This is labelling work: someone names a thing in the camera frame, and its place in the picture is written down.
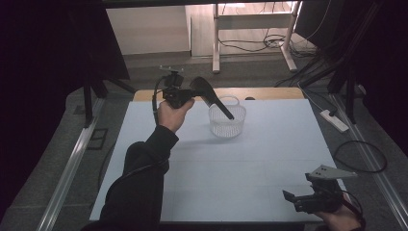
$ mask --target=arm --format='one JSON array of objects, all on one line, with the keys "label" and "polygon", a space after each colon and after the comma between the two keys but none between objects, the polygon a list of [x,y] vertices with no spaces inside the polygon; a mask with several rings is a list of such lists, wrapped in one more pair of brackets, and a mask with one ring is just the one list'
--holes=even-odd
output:
[{"label": "arm", "polygon": [[166,101],[160,104],[159,125],[146,142],[135,142],[128,148],[123,170],[126,177],[111,186],[100,220],[83,230],[157,229],[170,149],[178,142],[175,132],[193,103],[191,100],[176,110]]}]

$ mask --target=power strip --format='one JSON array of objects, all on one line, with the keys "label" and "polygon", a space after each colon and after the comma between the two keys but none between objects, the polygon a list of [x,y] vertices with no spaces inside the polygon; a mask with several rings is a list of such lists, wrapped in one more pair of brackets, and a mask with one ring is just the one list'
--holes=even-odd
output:
[{"label": "power strip", "polygon": [[325,118],[329,123],[331,123],[339,132],[343,133],[348,130],[347,125],[345,125],[341,120],[339,120],[335,115],[330,116],[330,112],[328,110],[324,110],[320,113],[323,118]]}]

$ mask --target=wall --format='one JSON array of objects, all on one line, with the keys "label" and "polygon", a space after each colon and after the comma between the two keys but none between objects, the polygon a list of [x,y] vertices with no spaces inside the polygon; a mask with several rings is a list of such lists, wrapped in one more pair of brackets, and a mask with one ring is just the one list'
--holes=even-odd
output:
[{"label": "wall", "polygon": [[107,12],[122,55],[190,51],[184,6]]}]

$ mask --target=wire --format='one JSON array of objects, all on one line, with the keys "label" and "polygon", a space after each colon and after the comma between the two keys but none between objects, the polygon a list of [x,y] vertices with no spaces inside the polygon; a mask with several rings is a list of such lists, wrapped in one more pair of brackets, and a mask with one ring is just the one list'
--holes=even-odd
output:
[{"label": "wire", "polygon": [[[279,38],[279,39],[269,39],[269,40],[266,40],[267,38],[273,37],[273,36],[277,36],[277,37],[281,37],[281,38]],[[267,35],[265,36],[265,38],[264,38],[263,41],[250,41],[250,40],[220,40],[220,39],[218,39],[218,41],[219,41],[219,43],[221,43],[222,45],[227,46],[227,47],[234,47],[234,48],[237,48],[237,49],[240,49],[240,50],[243,50],[243,51],[247,51],[247,52],[257,52],[257,51],[262,51],[262,50],[265,50],[265,49],[268,49],[268,48],[277,48],[277,47],[280,47],[280,45],[278,45],[278,44],[276,44],[275,46],[270,46],[270,45],[273,44],[273,43],[276,42],[276,41],[281,41],[281,40],[283,40],[283,38],[284,38],[284,36],[281,36],[281,35],[269,35],[269,36],[268,36],[268,33],[267,33]],[[242,48],[242,47],[239,47],[239,46],[236,46],[236,45],[225,44],[224,42],[263,43],[265,47],[260,48],[260,49],[256,49],[256,50],[249,50],[249,49],[245,49],[245,48]]]},{"label": "wire", "polygon": [[319,93],[317,93],[317,92],[314,92],[314,91],[312,91],[312,90],[307,90],[308,92],[311,92],[311,93],[313,93],[313,94],[315,94],[315,95],[317,95],[318,97],[320,97],[320,98],[322,98],[322,99],[324,99],[324,101],[326,101],[328,104],[330,104],[333,108],[335,108],[333,111],[334,112],[337,112],[338,111],[338,109],[337,109],[337,107],[332,103],[332,102],[330,102],[326,97],[324,97],[323,95],[321,95],[321,94],[319,94]]},{"label": "wire", "polygon": [[[311,71],[309,71],[309,72],[307,72],[307,73],[304,73],[304,74],[302,74],[302,75],[299,75],[297,81],[300,82],[304,77],[309,76],[310,74],[312,74],[313,72],[315,72],[316,70],[318,70],[319,68],[321,68],[323,65],[324,65],[324,61],[321,62],[321,64],[320,64],[318,67],[316,67],[315,69],[313,69],[313,70],[311,70]],[[293,86],[293,82],[294,82],[294,78],[291,80],[291,83],[289,84],[289,87],[292,87],[292,86]]]},{"label": "wire", "polygon": [[358,205],[358,209],[360,210],[360,214],[363,214],[363,206],[361,206],[360,201],[358,201],[357,197],[355,195],[353,195],[351,192],[349,191],[342,191],[343,193],[347,193],[348,195],[351,195],[351,197],[353,197],[353,200],[355,203],[357,203]]},{"label": "wire", "polygon": [[224,4],[224,8],[222,9],[222,13],[221,13],[221,15],[224,15],[224,11],[225,11],[225,7],[227,6],[227,4],[225,3]]},{"label": "wire", "polygon": [[153,96],[152,96],[152,108],[153,108],[153,116],[154,116],[154,120],[156,122],[156,125],[159,125],[159,116],[157,114],[157,89],[160,85],[160,82],[162,82],[162,80],[164,80],[165,77],[160,78],[157,82],[156,82],[156,86],[154,87],[154,91],[153,91]]},{"label": "wire", "polygon": [[290,51],[291,51],[291,54],[293,55],[293,56],[295,56],[295,57],[298,57],[298,58],[305,58],[305,57],[315,57],[316,55],[317,55],[317,48],[316,47],[314,47],[314,48],[312,48],[312,49],[310,49],[310,50],[313,50],[313,52],[309,52],[309,51],[298,51],[295,47],[294,47],[294,45],[293,45],[293,41],[292,40],[290,40],[290,42],[289,42],[289,47],[290,47]]},{"label": "wire", "polygon": [[286,83],[288,81],[294,80],[296,78],[298,78],[299,76],[301,77],[301,75],[308,70],[309,68],[311,68],[313,65],[315,65],[318,61],[320,60],[320,55],[316,55],[311,61],[309,61],[305,66],[303,66],[299,71],[297,71],[296,74],[294,74],[292,77],[287,78],[287,79],[283,79],[280,80],[278,82],[276,82],[275,84],[275,88],[280,87],[283,83]]},{"label": "wire", "polygon": [[303,90],[303,88],[300,87],[299,82],[297,82],[297,85],[298,85],[299,88],[302,90],[302,92],[306,95],[306,97],[308,97],[309,100],[310,100],[316,107],[318,107],[318,108],[323,112],[324,109],[323,109],[321,106],[319,106],[319,105]]},{"label": "wire", "polygon": [[263,9],[262,9],[260,12],[258,12],[258,13],[262,13],[262,12],[264,12],[264,11],[265,11],[266,6],[267,6],[267,2],[265,2],[265,3],[264,3],[264,8],[263,8]]},{"label": "wire", "polygon": [[[363,143],[363,144],[365,144],[365,145],[368,145],[368,146],[374,148],[374,149],[380,154],[380,156],[382,157],[383,162],[384,162],[383,166],[382,166],[380,169],[378,169],[378,170],[364,170],[364,169],[360,169],[360,168],[358,168],[358,167],[353,167],[353,166],[347,164],[346,162],[340,160],[340,159],[337,157],[338,154],[339,154],[340,149],[341,149],[343,146],[345,146],[345,145],[347,145],[347,144],[350,144],[350,143],[353,143],[353,142]],[[384,171],[384,170],[387,168],[387,165],[388,165],[387,157],[384,155],[384,153],[383,153],[377,146],[375,146],[375,145],[372,144],[372,143],[366,142],[366,141],[346,141],[346,142],[340,144],[340,145],[337,147],[337,149],[334,151],[333,159],[335,159],[335,160],[338,161],[339,163],[343,164],[344,166],[349,167],[350,169],[353,169],[353,170],[355,170],[355,171],[365,172],[365,173],[379,173],[379,172],[382,172],[382,171]]]},{"label": "wire", "polygon": [[358,219],[358,221],[360,222],[360,225],[361,225],[360,230],[365,230],[366,229],[366,219],[363,216],[363,207],[361,206],[361,204],[358,201],[357,197],[355,197],[350,192],[347,192],[347,191],[342,191],[342,192],[351,195],[354,198],[354,200],[357,202],[357,204],[359,206],[359,209],[357,209],[352,203],[348,202],[344,198],[342,199],[343,205],[356,215],[356,217],[357,217],[357,219]]},{"label": "wire", "polygon": [[332,1],[332,0],[329,0],[329,4],[327,4],[326,12],[324,13],[323,18],[321,19],[320,25],[317,27],[317,29],[315,30],[315,32],[314,32],[312,35],[310,35],[309,37],[305,38],[304,40],[307,40],[307,39],[311,38],[311,37],[320,29],[321,25],[323,24],[324,19],[325,19],[326,16],[327,16],[327,12],[329,11],[329,7],[330,7],[330,4],[331,4],[331,1]]}]

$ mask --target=black sleeve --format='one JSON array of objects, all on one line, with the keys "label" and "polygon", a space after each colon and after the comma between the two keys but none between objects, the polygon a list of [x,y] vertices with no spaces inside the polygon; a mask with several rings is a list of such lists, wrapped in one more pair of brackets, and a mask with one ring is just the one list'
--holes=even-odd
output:
[{"label": "black sleeve", "polygon": [[162,211],[164,175],[168,171],[166,160],[177,142],[173,132],[157,126],[146,142],[129,146],[123,170],[127,177],[122,176],[111,186],[100,220],[83,230],[156,230]]}]

